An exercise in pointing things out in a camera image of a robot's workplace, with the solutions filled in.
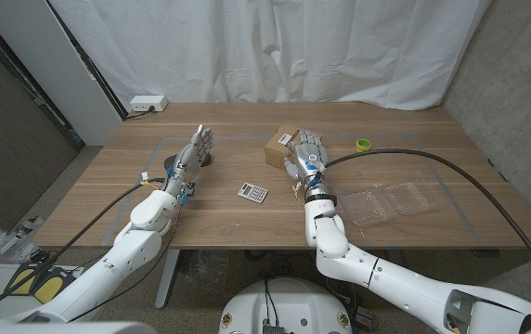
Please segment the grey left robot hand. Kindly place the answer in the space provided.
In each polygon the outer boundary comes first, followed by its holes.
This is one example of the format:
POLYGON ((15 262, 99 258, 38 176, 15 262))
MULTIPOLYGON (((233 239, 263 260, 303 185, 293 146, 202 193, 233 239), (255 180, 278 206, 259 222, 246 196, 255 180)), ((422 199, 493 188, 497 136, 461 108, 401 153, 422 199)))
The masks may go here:
POLYGON ((185 186, 198 175, 200 167, 210 158, 213 146, 212 129, 200 124, 190 142, 175 156, 161 190, 173 196, 183 193, 185 186))

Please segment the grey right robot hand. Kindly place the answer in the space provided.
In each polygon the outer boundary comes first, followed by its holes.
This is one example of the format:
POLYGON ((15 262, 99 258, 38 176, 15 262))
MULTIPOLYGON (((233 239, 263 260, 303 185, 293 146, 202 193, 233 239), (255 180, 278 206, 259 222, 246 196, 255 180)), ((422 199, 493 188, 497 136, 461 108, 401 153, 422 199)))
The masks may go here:
POLYGON ((294 158, 284 159, 284 166, 291 179, 310 183, 328 163, 328 153, 320 138, 309 130, 299 130, 287 145, 287 152, 294 158))

